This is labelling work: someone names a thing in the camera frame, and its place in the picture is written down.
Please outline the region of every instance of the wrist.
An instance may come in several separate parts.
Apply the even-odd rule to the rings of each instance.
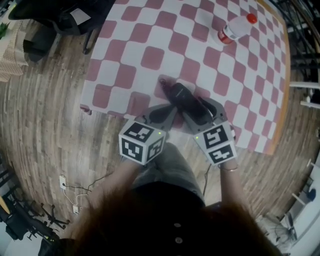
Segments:
[[[235,158],[225,161],[220,164],[220,169],[221,170],[235,170],[238,168],[238,163]]]

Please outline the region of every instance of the red bottle cap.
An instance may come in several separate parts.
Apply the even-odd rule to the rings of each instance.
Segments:
[[[258,19],[257,17],[252,14],[252,13],[249,13],[247,16],[246,16],[246,19],[248,20],[248,22],[250,22],[251,24],[255,24],[257,23]]]

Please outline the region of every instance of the white paper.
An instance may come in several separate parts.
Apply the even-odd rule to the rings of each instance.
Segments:
[[[87,20],[91,19],[91,17],[86,14],[81,9],[77,8],[74,11],[70,12],[72,17],[74,18],[77,25],[80,25],[81,23],[86,22]]]

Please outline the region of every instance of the chair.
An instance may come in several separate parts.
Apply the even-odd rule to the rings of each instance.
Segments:
[[[40,220],[34,218],[25,207],[23,207],[19,202],[14,204],[15,212],[13,215],[20,218],[27,230],[30,232],[30,236],[28,238],[31,240],[31,237],[36,237],[36,234],[48,240],[57,240],[59,239],[58,235],[54,233],[53,229],[47,226],[47,222],[41,222]]]
[[[26,52],[31,52],[32,61],[38,61],[50,50],[56,33],[62,35],[86,35],[83,53],[88,54],[88,42],[92,32],[101,28],[115,0],[22,0],[9,14],[10,20],[33,19],[44,27],[32,41],[23,44]],[[80,9],[90,19],[77,24],[72,12]]]
[[[6,204],[6,206],[9,208],[9,212],[8,213],[4,208],[2,208],[0,206],[0,222],[6,222],[8,220],[8,218],[11,216],[12,211],[15,209],[14,204],[7,198],[4,198],[4,203]]]
[[[19,214],[11,214],[5,223],[5,231],[13,240],[23,240],[29,231],[28,224]]]
[[[46,211],[46,209],[44,208],[44,204],[43,203],[41,204],[41,208],[44,211],[45,215],[47,216],[48,220],[50,221],[50,225],[54,223],[59,228],[64,230],[66,228],[65,225],[68,225],[70,223],[70,220],[67,220],[66,222],[64,222],[64,221],[56,219],[56,217],[55,217],[55,206],[54,205],[51,205],[51,214],[49,214]]]

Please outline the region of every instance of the gray pants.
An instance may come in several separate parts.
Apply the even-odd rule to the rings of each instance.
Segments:
[[[132,188],[152,182],[165,182],[182,187],[205,202],[193,171],[177,147],[171,143],[166,143],[162,153],[141,169]]]

